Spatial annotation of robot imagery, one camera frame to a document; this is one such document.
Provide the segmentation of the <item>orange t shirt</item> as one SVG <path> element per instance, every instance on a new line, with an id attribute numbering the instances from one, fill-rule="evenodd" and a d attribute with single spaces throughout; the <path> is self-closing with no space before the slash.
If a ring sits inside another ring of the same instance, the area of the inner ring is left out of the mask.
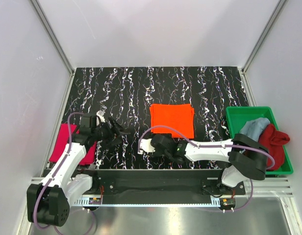
<path id="1" fill-rule="evenodd" d="M 193 139 L 195 110 L 191 104 L 153 104 L 150 106 L 151 127 L 168 126 Z"/>

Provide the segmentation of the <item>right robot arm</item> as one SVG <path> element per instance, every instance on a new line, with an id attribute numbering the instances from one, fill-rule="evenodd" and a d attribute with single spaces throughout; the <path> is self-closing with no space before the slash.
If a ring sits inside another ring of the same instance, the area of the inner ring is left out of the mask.
<path id="1" fill-rule="evenodd" d="M 172 162 L 216 161 L 226 165 L 217 181 L 217 190 L 228 194 L 244 180 L 265 179 L 268 150 L 243 134 L 219 142 L 175 141 L 171 136 L 156 134 L 149 143 L 149 152 L 164 156 Z"/>

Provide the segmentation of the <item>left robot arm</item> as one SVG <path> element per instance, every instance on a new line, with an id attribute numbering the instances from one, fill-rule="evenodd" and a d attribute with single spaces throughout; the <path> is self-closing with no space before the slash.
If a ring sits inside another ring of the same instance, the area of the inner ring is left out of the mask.
<path id="1" fill-rule="evenodd" d="M 59 160 L 49 174 L 38 184 L 31 184 L 26 191 L 27 219 L 36 228 L 63 226 L 73 203 L 85 192 L 96 193 L 100 189 L 97 174 L 87 170 L 72 180 L 79 162 L 96 142 L 107 147 L 122 143 L 129 131 L 114 118 L 105 120 L 98 114 L 78 113 L 80 123 L 75 131 L 68 127 L 68 141 Z"/>

